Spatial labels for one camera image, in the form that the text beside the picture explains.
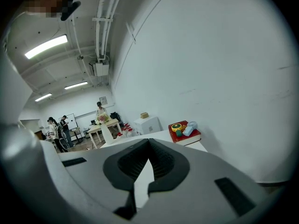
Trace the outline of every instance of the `black rectangular slot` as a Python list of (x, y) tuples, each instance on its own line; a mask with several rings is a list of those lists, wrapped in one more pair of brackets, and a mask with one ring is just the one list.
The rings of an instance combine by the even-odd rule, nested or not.
[(83, 162), (86, 162), (86, 159), (84, 159), (84, 158), (77, 158), (77, 159), (71, 159), (71, 160), (67, 160), (67, 161), (62, 161), (62, 164), (65, 167), (69, 167), (69, 166), (73, 166), (73, 165), (80, 164), (80, 163), (83, 163)]
[(244, 215), (255, 207), (230, 179), (226, 177), (217, 179), (215, 183), (239, 216)]

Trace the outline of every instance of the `whiteboard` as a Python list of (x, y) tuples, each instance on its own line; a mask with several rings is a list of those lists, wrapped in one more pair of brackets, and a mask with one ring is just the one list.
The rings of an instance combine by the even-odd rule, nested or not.
[(68, 123), (69, 130), (75, 129), (78, 127), (74, 114), (67, 115), (65, 122), (69, 122)]

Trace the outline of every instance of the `red object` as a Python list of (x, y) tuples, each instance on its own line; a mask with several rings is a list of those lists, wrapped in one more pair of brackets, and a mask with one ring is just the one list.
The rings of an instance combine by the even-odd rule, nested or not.
[(189, 136), (182, 135), (182, 137), (178, 137), (176, 135), (176, 133), (173, 132), (172, 129), (171, 129), (171, 126), (174, 125), (174, 124), (187, 125), (188, 122), (186, 120), (184, 120), (184, 121), (181, 121), (181, 122), (177, 122), (177, 123), (173, 123), (171, 125), (168, 125), (168, 130), (169, 130), (170, 136), (172, 138), (172, 141), (174, 143), (177, 143), (177, 144), (180, 144), (180, 145), (188, 145), (188, 144), (192, 144), (192, 143), (195, 143), (195, 142), (200, 140), (201, 133), (197, 129), (193, 130), (192, 133)]

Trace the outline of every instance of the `air conditioning unit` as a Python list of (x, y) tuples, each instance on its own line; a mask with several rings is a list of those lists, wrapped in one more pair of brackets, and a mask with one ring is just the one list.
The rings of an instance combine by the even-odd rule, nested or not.
[(109, 62), (96, 63), (90, 66), (91, 73), (96, 77), (107, 76), (109, 72)]

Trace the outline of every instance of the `black hair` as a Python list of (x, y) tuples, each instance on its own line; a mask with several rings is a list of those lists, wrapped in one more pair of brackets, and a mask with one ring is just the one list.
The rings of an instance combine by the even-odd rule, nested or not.
[(49, 122), (49, 120), (53, 121), (53, 123), (58, 126), (58, 123), (56, 122), (56, 120), (53, 119), (53, 117), (49, 117), (48, 122)]

